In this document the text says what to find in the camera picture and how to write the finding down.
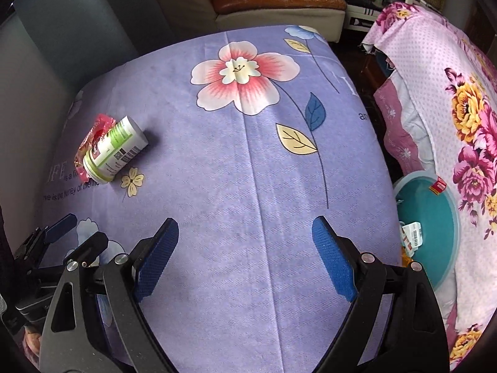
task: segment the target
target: small yellow flower print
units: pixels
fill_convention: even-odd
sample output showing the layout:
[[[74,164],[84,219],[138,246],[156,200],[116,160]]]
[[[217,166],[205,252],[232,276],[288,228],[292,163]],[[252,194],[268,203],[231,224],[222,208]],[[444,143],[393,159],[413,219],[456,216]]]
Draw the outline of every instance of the small yellow flower print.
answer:
[[[128,197],[136,196],[138,193],[136,187],[142,186],[143,178],[145,178],[145,175],[138,174],[138,168],[130,168],[129,175],[124,175],[121,178],[121,188],[128,188]]]
[[[404,19],[411,15],[409,10],[397,10],[397,18]]]
[[[494,196],[488,195],[485,199],[485,207],[492,217],[497,216],[497,194]]]
[[[480,81],[480,78],[476,74],[471,73],[471,76],[469,77],[469,81],[473,84],[477,84],[480,87],[480,89],[483,91],[483,93],[486,92],[485,87],[483,86],[483,84]]]

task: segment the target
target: metal screw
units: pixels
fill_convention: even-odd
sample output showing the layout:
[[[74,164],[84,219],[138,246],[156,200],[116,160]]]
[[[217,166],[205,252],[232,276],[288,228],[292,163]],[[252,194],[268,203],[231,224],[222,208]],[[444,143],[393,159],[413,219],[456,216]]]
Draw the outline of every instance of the metal screw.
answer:
[[[374,255],[369,253],[364,253],[361,255],[361,259],[367,264],[372,264],[374,262]]]
[[[122,265],[127,263],[128,261],[128,255],[127,254],[119,254],[114,258],[114,262],[118,265]]]
[[[413,270],[415,270],[416,272],[420,272],[421,270],[423,270],[422,265],[419,262],[416,262],[416,261],[414,261],[414,262],[411,263],[411,268]]]
[[[75,260],[73,260],[73,261],[71,261],[71,262],[69,262],[69,263],[67,264],[67,270],[68,270],[69,272],[72,272],[73,270],[75,270],[75,269],[77,269],[77,268],[78,268],[78,263],[77,263]]]

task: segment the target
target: teal plastic basin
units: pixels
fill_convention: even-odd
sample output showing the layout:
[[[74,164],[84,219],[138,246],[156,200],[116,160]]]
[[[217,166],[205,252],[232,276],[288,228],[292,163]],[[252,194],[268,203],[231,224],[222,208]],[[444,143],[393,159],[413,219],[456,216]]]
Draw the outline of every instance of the teal plastic basin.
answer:
[[[394,185],[399,220],[420,222],[423,244],[413,259],[421,263],[433,289],[438,288],[454,268],[459,250],[460,220],[457,204],[447,187],[436,195],[429,190],[437,176],[425,171],[406,175]]]

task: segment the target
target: floral bed sheet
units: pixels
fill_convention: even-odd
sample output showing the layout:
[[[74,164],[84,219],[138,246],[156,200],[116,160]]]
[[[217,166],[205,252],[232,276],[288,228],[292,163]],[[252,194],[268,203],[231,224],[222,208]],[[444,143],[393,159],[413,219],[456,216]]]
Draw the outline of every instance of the floral bed sheet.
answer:
[[[462,231],[455,266],[454,368],[497,307],[497,269],[492,267],[497,255],[497,71],[446,18],[415,5],[385,8],[363,44],[370,52],[384,52],[402,77],[431,140],[436,173],[458,201]],[[422,169],[417,147],[400,125],[402,108],[394,94],[388,80],[375,95],[387,114],[390,151],[405,173]]]
[[[150,145],[106,185],[81,183],[74,154],[98,113],[129,115]],[[180,240],[140,303],[178,371],[312,371],[349,304],[312,242],[324,215],[385,263],[400,261],[393,189],[344,68],[307,27],[205,36],[93,80],[76,98],[44,190],[43,220],[77,228],[44,265],[102,231],[106,263],[167,217]],[[115,354],[112,316],[99,299]],[[382,305],[364,358],[375,354]]]

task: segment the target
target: red sticker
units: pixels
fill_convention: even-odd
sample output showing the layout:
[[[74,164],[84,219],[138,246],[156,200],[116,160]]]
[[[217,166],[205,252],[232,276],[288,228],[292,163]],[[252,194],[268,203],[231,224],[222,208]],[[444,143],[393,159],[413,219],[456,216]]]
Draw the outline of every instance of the red sticker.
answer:
[[[437,182],[430,186],[430,191],[432,191],[435,195],[441,194],[447,187],[447,184],[444,180],[438,177]]]

